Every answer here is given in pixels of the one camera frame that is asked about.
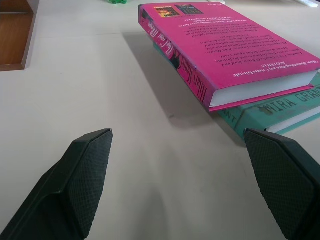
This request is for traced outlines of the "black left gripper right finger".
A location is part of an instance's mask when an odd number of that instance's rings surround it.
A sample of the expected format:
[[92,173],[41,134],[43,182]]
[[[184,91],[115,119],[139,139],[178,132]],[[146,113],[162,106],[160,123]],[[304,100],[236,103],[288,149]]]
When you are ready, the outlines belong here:
[[295,140],[247,128],[255,178],[287,240],[320,240],[320,164]]

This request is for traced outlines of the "wooden tray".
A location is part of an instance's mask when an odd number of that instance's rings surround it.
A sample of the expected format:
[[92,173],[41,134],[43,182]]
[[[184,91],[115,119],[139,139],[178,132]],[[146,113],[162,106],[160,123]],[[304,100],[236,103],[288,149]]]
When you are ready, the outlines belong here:
[[0,0],[0,72],[24,70],[40,0]]

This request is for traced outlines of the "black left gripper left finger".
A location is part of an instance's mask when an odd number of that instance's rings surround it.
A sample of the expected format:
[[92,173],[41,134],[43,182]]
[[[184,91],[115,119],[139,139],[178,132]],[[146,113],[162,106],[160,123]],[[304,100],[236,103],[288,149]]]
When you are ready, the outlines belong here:
[[91,231],[112,145],[111,129],[74,140],[37,182],[0,240],[85,240]]

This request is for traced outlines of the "pink hardcover book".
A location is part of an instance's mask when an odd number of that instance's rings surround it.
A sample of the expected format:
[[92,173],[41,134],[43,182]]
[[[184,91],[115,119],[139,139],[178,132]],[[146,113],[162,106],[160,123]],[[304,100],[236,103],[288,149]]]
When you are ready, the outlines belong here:
[[320,70],[320,58],[219,2],[141,4],[138,22],[209,111],[308,90]]

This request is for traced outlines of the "teal paperback book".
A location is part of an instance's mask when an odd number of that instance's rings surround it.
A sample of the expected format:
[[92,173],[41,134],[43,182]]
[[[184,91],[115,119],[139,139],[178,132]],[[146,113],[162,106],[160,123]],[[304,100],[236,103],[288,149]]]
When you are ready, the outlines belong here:
[[[193,95],[202,102],[207,88],[195,68],[177,50],[169,57],[155,42],[153,47],[170,62]],[[320,119],[320,73],[311,83],[311,89],[222,109],[217,113],[241,138],[245,128],[284,134]]]

